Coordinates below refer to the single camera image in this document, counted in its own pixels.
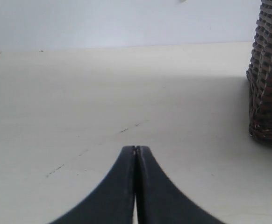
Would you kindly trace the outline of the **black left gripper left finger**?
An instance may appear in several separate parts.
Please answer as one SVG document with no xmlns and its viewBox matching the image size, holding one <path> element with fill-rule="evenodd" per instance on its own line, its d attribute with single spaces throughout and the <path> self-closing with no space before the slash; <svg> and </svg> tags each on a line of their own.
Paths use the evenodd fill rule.
<svg viewBox="0 0 272 224">
<path fill-rule="evenodd" d="M 53 224 L 131 224 L 136 148 L 125 146 L 100 184 Z"/>
</svg>

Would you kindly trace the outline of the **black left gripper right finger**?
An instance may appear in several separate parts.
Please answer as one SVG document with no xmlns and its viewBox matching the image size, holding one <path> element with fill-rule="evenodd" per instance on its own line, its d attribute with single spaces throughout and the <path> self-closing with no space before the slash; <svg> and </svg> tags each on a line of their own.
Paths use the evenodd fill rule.
<svg viewBox="0 0 272 224">
<path fill-rule="evenodd" d="M 136 147 L 135 195 L 140 224 L 222 224 L 185 196 L 148 146 Z"/>
</svg>

